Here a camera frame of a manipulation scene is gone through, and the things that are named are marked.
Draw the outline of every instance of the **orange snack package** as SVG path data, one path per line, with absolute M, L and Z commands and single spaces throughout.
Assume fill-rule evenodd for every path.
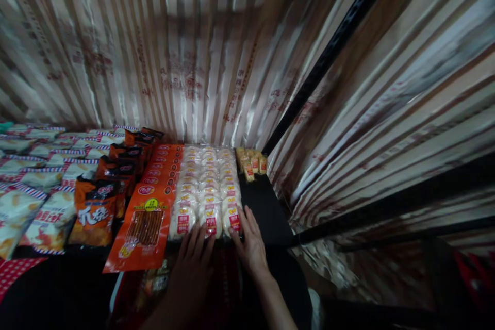
M 124 160 L 136 164 L 136 176 L 140 177 L 144 170 L 144 155 L 141 147 L 126 147 L 120 144 L 111 144 L 108 154 L 111 160 Z
M 131 196 L 136 184 L 136 164 L 127 161 L 112 161 L 108 156 L 100 157 L 96 179 L 119 182 L 115 200 L 115 218 L 123 218 L 125 214 L 125 198 Z
M 112 243 L 112 222 L 119 184 L 114 181 L 91 181 L 79 176 L 74 191 L 77 219 L 69 244 L 107 246 Z
M 103 273 L 161 267 L 174 200 L 174 187 L 136 185 Z

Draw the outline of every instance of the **snack package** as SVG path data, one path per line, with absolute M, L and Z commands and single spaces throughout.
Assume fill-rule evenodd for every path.
M 126 147 L 119 144 L 111 144 L 109 155 L 112 160 L 131 161 L 136 164 L 136 176 L 140 177 L 144 170 L 144 154 L 141 147 Z
M 180 207 L 174 210 L 170 220 L 169 239 L 181 240 L 187 232 L 191 232 L 196 220 L 196 212 L 192 208 Z
M 174 193 L 167 185 L 136 185 L 103 273 L 161 267 Z
M 0 184 L 0 258 L 10 259 L 47 194 L 22 183 Z
M 64 172 L 64 167 L 22 168 L 19 181 L 30 187 L 42 189 L 43 192 L 50 192 L 53 187 L 60 185 Z
M 62 177 L 62 186 L 75 187 L 78 176 L 85 179 L 93 179 L 99 160 L 79 160 L 68 158 L 65 159 L 65 173 Z
M 133 126 L 124 126 L 124 125 L 114 125 L 113 126 L 113 132 L 115 134 L 124 134 L 125 135 L 125 130 L 132 131 L 133 133 L 139 131 L 139 128 L 133 127 Z
M 107 246 L 112 243 L 118 189 L 119 184 L 114 181 L 77 178 L 74 191 L 77 219 L 69 235 L 69 244 Z
M 47 167 L 59 167 L 65 165 L 65 160 L 70 158 L 84 159 L 86 151 L 84 150 L 51 150 L 48 157 Z
M 36 139 L 24 139 L 20 136 L 0 135 L 0 150 L 6 154 L 22 154 L 25 153 L 34 143 Z
M 265 175 L 267 173 L 268 160 L 265 156 L 259 158 L 259 173 Z
M 226 209 L 223 212 L 222 222 L 223 230 L 228 237 L 230 237 L 230 232 L 228 231 L 229 228 L 237 231 L 237 233 L 241 232 L 241 221 L 239 219 L 239 211 L 237 207 Z
M 74 190 L 73 187 L 53 188 L 19 245 L 32 246 L 42 254 L 62 254 L 76 218 Z
M 23 168 L 40 168 L 45 162 L 41 157 L 5 155 L 0 160 L 0 181 L 18 181 Z
M 115 200 L 115 218 L 123 218 L 125 214 L 125 198 L 131 196 L 136 184 L 136 165 L 132 162 L 112 161 L 108 156 L 99 159 L 96 179 L 111 180 L 119 183 Z

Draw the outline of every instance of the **snack display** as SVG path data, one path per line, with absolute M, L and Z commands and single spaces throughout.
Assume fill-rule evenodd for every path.
M 185 146 L 180 168 L 170 239 L 181 239 L 196 221 L 206 223 L 208 237 L 221 238 L 225 231 L 223 220 L 228 208 L 242 209 L 232 150 L 212 146 Z M 228 203 L 227 199 L 232 198 L 234 202 Z
M 22 183 L 0 184 L 0 257 L 10 259 L 26 224 L 36 215 L 46 193 Z
M 77 178 L 74 207 L 77 219 L 69 244 L 107 246 L 112 242 L 112 222 L 119 184 L 108 180 Z
M 55 187 L 22 237 L 21 246 L 43 254 L 63 253 L 63 246 L 76 217 L 74 188 Z

